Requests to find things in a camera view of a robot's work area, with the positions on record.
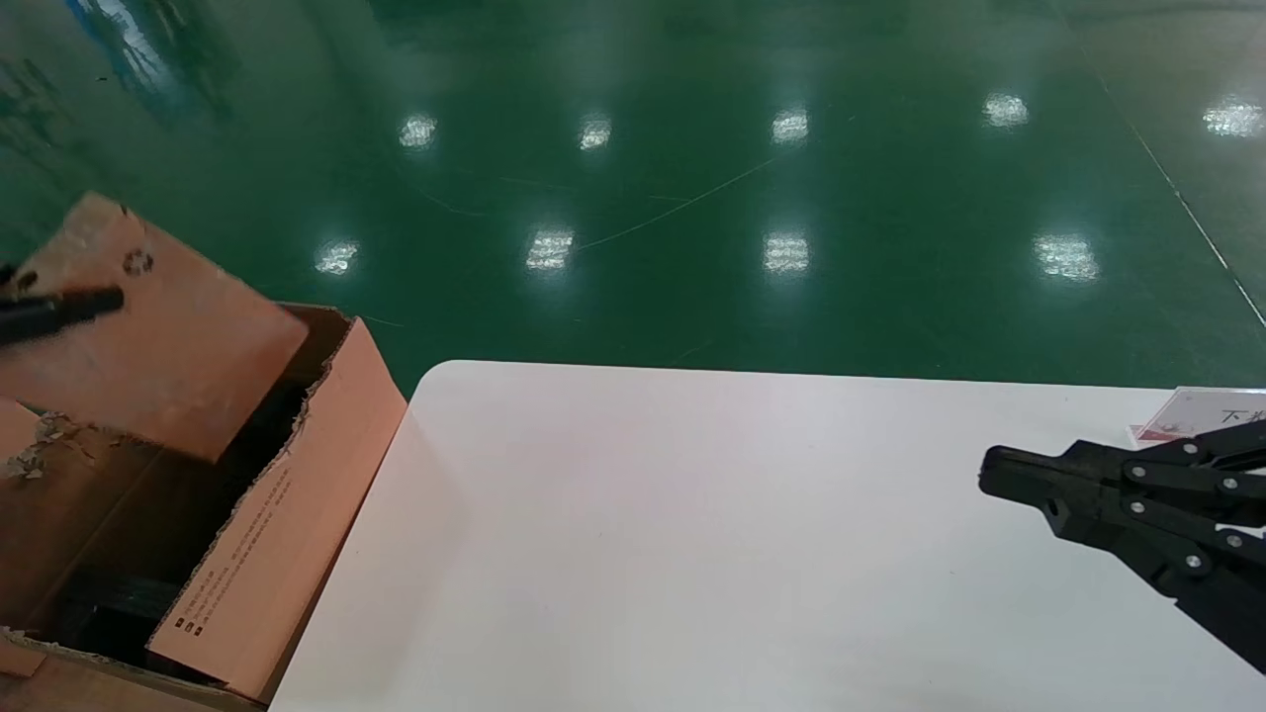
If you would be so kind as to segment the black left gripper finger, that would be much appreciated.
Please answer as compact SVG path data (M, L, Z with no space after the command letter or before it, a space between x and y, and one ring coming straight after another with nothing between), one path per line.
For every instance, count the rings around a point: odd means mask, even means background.
M1 269L1 346L37 341L75 324L122 310L122 288L90 288L32 296L35 272L19 275L13 265Z

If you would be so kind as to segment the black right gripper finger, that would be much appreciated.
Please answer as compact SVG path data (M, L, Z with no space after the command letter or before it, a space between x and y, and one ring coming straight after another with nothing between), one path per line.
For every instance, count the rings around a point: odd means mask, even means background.
M1189 438L1127 450L1086 440L1044 455L994 446L979 486L994 497L1058 492L1179 492L1181 497L1263 497L1265 424L1250 422Z
M1246 475L981 475L1057 538L1117 556L1256 671L1265 670L1263 490Z

